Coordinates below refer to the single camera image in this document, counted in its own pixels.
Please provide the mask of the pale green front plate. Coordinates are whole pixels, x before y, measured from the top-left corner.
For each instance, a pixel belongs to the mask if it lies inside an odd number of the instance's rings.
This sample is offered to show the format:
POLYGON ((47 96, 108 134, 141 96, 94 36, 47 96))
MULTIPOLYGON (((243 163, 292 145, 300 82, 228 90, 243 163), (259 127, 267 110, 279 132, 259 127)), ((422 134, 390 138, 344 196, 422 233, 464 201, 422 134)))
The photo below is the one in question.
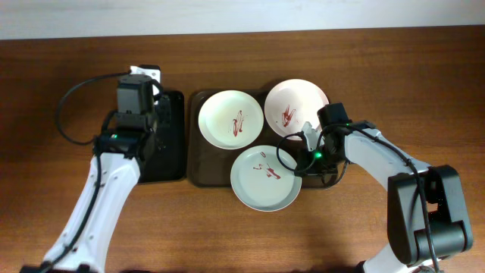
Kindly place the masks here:
POLYGON ((254 146, 242 152, 230 171, 233 192, 246 206, 275 212, 289 206, 302 189, 302 179, 291 171, 296 160, 274 146, 254 146))

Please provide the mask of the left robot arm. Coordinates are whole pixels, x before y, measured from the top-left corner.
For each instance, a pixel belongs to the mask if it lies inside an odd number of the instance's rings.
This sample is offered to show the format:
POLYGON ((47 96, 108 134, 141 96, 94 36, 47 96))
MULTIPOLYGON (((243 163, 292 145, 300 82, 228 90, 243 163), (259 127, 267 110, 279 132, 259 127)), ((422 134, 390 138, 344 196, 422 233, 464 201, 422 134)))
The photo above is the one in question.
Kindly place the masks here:
POLYGON ((104 272, 124 203, 157 151, 161 69, 141 64, 116 73, 117 109, 89 140, 93 157, 83 192, 61 235, 38 266, 22 272, 104 272))

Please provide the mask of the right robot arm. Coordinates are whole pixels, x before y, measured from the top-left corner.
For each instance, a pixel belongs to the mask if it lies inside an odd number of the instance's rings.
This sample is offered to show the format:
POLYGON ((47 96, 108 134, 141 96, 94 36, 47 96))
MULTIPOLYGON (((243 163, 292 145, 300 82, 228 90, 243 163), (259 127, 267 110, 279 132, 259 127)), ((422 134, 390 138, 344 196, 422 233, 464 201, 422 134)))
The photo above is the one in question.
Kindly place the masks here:
POLYGON ((432 166, 387 140, 374 124, 354 122, 341 103, 317 113, 321 129, 305 124, 296 134, 307 150, 294 171, 324 176, 338 164, 355 164, 387 192, 388 244, 357 272, 438 272, 439 262, 474 243, 458 172, 432 166))

